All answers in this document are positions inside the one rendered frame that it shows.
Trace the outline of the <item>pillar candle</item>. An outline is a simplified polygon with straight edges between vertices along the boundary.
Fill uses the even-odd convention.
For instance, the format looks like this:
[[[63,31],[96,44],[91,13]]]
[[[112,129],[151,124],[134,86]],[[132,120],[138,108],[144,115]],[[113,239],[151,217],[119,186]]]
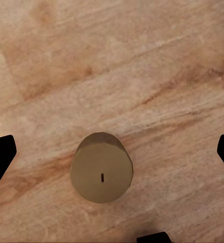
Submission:
[[[93,133],[80,143],[70,166],[71,184],[90,202],[105,204],[122,197],[133,179],[133,162],[119,139]]]

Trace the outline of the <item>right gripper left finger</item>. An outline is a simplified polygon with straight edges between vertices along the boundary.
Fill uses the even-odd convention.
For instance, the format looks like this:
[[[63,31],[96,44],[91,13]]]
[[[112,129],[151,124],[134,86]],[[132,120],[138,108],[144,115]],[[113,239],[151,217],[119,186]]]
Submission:
[[[0,180],[17,153],[14,137],[0,137]]]

